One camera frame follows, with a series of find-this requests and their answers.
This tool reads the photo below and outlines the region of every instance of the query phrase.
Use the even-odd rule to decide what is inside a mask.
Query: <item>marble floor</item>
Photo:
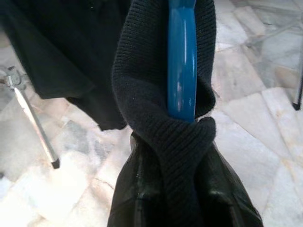
[[[265,227],[303,227],[302,0],[215,0],[216,143]],[[0,37],[0,64],[22,71]],[[53,170],[14,94],[0,86],[0,226],[105,227],[130,128],[100,131],[65,99],[26,94],[61,160]]]

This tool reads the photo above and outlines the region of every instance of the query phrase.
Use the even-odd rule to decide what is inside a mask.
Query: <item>metal chair leg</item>
[[[60,161],[59,158],[57,157],[55,151],[53,150],[50,142],[48,141],[48,138],[31,106],[29,103],[29,100],[27,96],[25,95],[24,91],[22,88],[24,85],[22,85],[22,80],[19,72],[14,68],[3,68],[1,67],[3,71],[7,73],[7,76],[0,81],[0,83],[6,84],[9,88],[13,89],[15,92],[15,95],[17,97],[17,100],[22,107],[24,113],[32,123],[41,143],[43,146],[43,149],[50,160],[52,166],[54,169],[57,169],[60,167]]]
[[[301,79],[300,79],[299,89],[297,91],[295,100],[293,101],[293,107],[295,110],[301,109],[301,102],[302,102],[302,93],[303,93],[303,70],[301,73]]]

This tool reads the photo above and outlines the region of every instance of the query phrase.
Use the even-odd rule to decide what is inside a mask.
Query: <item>black cloth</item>
[[[158,157],[135,133],[131,148],[116,182],[107,226],[169,227]],[[263,227],[241,180],[214,144],[194,180],[206,227]]]
[[[213,0],[198,0],[196,117],[215,103],[211,88],[216,34]],[[156,153],[169,224],[201,227],[203,216],[194,187],[194,174],[213,143],[215,122],[172,119],[166,110],[167,0],[134,0],[122,30],[113,66],[113,88],[123,117]]]
[[[125,126],[111,69],[130,1],[0,1],[1,23],[41,98],[68,97],[101,129]]]

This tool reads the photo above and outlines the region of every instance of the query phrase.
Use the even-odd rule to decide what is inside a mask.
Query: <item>blue handle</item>
[[[193,122],[196,107],[196,0],[169,0],[168,112]]]

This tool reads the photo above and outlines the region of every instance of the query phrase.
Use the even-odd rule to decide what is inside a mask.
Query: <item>floor tile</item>
[[[238,99],[265,89],[241,48],[215,54],[212,80],[223,101]]]
[[[295,4],[303,11],[303,1],[301,0],[293,0]]]
[[[291,158],[276,121],[261,94],[233,100],[223,105],[222,110],[271,151],[280,157]]]
[[[38,213],[14,192],[9,192],[0,201],[0,226],[27,227],[40,219]]]
[[[266,88],[278,86],[275,75],[277,65],[268,60],[262,59],[261,61],[254,63],[253,66]]]
[[[85,112],[79,109],[77,106],[70,104],[63,118],[68,118],[81,125],[83,128],[94,128],[97,126],[95,123]]]
[[[70,103],[65,98],[53,98],[47,100],[42,110],[49,116],[60,120],[66,113],[69,105]]]
[[[249,36],[265,35],[266,28],[264,24],[250,6],[236,8],[234,14]]]
[[[106,227],[109,211],[110,208],[88,189],[68,215],[63,227]]]
[[[52,140],[52,144],[59,156],[68,151],[86,154],[95,170],[106,160],[109,152],[115,146],[112,141],[100,138],[93,131],[83,128],[74,121],[68,121],[62,127]]]
[[[263,222],[266,227],[303,227],[303,204],[284,165],[277,172]]]
[[[66,219],[93,177],[85,154],[68,152],[60,162],[56,170],[41,165],[29,168],[11,189],[55,224]]]
[[[214,0],[214,5],[217,15],[235,10],[235,6],[230,0]]]
[[[286,10],[299,10],[298,7],[289,0],[248,0],[252,6],[271,7]]]
[[[263,42],[262,56],[270,62],[286,68],[298,70],[302,35],[285,31]]]
[[[233,13],[217,15],[216,42],[236,46],[248,39],[243,27]]]
[[[0,84],[0,113],[6,107],[6,105],[13,99],[14,92],[9,90],[3,84]]]
[[[292,23],[299,18],[300,14],[289,10],[256,7],[254,7],[254,11],[264,24],[272,25],[276,28]]]
[[[284,165],[292,176],[295,190],[303,204],[303,167],[292,161],[285,161]]]
[[[262,92],[272,116],[278,124],[289,151],[303,165],[303,134],[299,128],[296,111],[282,88],[271,88]]]
[[[235,169],[253,204],[264,212],[280,163],[279,157],[224,113],[212,114],[217,123],[215,142]]]
[[[275,75],[277,85],[283,88],[298,88],[299,83],[299,72],[282,66],[276,66]]]
[[[8,193],[8,191],[12,185],[13,185],[13,182],[10,181],[5,176],[0,179],[0,201]]]
[[[27,118],[0,122],[0,172],[16,181],[28,167],[47,163],[41,142]]]

